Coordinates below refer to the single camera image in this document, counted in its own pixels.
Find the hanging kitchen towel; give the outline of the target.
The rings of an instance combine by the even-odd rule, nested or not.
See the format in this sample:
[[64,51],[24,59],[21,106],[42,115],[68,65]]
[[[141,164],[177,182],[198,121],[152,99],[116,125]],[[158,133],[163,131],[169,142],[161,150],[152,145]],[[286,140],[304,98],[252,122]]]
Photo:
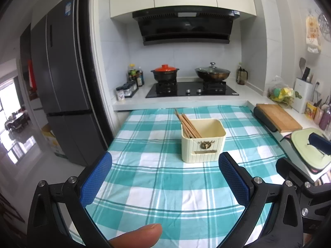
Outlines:
[[319,24],[317,18],[312,15],[306,18],[306,45],[310,53],[318,54],[321,51]]

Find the green pot mat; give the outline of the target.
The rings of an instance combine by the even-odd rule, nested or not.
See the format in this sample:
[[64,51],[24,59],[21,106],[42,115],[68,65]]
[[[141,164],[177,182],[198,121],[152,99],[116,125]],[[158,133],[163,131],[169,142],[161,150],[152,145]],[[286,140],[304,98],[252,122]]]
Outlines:
[[321,172],[330,164],[330,155],[326,155],[324,152],[309,144],[309,136],[312,133],[316,133],[326,140],[326,137],[320,130],[307,128],[294,131],[291,134],[291,141],[304,164],[312,172]]

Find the cream utensil holder box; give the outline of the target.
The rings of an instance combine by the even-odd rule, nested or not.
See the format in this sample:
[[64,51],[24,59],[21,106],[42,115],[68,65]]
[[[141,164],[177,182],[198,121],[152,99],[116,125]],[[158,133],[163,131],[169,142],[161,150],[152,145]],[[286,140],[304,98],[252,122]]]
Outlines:
[[191,119],[201,138],[189,138],[181,125],[181,154],[185,163],[214,162],[223,152],[227,133],[218,119]]

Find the chopstick in holder left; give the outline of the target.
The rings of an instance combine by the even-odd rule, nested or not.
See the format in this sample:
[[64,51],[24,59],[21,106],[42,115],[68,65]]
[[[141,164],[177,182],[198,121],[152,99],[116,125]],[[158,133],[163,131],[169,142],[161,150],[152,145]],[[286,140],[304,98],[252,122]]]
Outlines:
[[180,114],[177,109],[174,109],[174,113],[182,125],[183,133],[187,138],[201,138],[201,134],[195,128],[194,124],[190,119],[184,114]]

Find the black tray under board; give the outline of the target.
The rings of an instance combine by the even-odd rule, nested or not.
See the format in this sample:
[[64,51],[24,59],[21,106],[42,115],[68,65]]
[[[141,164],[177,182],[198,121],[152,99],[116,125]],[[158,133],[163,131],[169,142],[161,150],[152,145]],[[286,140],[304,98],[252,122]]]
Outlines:
[[254,116],[260,121],[262,122],[271,132],[277,132],[277,128],[276,126],[269,120],[269,118],[263,113],[263,111],[258,108],[258,107],[254,107],[253,110],[253,114]]

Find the wooden cutting board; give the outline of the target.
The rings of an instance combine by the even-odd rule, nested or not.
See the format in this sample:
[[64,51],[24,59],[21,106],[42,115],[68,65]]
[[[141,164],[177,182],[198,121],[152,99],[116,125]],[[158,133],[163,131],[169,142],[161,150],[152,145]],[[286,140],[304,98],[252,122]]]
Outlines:
[[277,128],[278,132],[285,133],[302,129],[302,126],[281,106],[277,104],[256,104],[256,106]]

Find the bag of sponges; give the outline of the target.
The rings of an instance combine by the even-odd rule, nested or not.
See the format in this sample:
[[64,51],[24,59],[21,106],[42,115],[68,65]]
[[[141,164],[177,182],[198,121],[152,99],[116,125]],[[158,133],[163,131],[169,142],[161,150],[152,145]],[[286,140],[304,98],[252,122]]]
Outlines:
[[302,96],[285,84],[280,76],[275,76],[269,83],[268,98],[284,107],[291,107],[295,99],[301,100]]

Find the spice jar rack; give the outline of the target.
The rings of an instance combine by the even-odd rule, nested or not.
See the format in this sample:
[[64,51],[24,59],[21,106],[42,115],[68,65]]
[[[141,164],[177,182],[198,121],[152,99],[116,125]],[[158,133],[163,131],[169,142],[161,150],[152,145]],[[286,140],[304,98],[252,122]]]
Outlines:
[[118,101],[132,98],[139,89],[136,81],[129,81],[120,87],[116,87],[116,97]]

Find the white knife block holder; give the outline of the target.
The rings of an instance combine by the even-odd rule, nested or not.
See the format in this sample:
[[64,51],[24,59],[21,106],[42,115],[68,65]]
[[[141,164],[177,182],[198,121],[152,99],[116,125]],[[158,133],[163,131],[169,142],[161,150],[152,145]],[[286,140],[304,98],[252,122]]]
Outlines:
[[303,114],[306,109],[306,104],[310,101],[313,93],[313,85],[309,82],[296,78],[294,85],[295,98],[292,103],[292,108],[299,114]]

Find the dark glass kettle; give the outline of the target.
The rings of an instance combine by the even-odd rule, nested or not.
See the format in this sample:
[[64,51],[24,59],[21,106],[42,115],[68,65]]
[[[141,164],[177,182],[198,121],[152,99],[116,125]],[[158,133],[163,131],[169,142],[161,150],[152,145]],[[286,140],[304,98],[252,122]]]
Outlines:
[[248,80],[248,71],[239,66],[239,69],[236,72],[236,82],[239,85],[245,85]]

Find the wok with glass lid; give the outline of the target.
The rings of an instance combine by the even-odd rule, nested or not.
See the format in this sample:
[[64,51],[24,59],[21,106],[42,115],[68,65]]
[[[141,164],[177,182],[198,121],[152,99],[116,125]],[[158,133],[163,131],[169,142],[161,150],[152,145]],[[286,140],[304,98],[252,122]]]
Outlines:
[[195,72],[198,77],[205,82],[222,82],[226,80],[231,73],[227,69],[216,67],[214,62],[211,62],[208,67],[196,68]]

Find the yellow green sauce bottle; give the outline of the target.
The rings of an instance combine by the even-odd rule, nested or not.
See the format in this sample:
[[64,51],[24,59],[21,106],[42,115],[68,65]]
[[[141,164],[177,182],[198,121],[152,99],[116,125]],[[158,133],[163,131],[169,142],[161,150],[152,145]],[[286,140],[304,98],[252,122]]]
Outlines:
[[128,66],[128,79],[129,81],[136,81],[137,79],[137,72],[134,64],[129,64]]

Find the dark soy sauce bottle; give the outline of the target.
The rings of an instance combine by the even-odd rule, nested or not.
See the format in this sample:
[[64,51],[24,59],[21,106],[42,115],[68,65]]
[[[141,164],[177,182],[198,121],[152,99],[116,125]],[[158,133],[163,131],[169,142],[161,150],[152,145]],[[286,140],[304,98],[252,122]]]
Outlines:
[[139,87],[144,86],[144,75],[142,69],[139,67],[138,70],[136,71],[136,76],[137,76],[137,84]]

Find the black pot orange lid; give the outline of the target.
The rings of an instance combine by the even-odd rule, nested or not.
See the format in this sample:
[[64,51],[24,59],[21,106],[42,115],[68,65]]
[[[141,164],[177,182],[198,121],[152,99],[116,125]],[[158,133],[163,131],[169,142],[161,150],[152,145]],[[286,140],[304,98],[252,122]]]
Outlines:
[[151,73],[157,82],[176,82],[179,70],[179,68],[163,64],[161,67],[151,70]]

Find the dark grey refrigerator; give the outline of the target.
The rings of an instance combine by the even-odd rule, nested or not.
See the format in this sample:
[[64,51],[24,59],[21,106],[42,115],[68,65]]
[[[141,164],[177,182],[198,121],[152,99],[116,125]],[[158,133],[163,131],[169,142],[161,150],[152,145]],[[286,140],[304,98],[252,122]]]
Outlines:
[[89,166],[104,151],[84,81],[77,32],[77,0],[61,0],[31,29],[36,91],[65,157]]

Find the black range hood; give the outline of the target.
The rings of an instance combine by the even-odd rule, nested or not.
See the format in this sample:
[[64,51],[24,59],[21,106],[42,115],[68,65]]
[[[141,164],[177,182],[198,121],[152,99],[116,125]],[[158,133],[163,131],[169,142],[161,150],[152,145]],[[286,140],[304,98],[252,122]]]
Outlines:
[[145,46],[163,43],[229,44],[240,12],[207,6],[167,6],[132,13]]

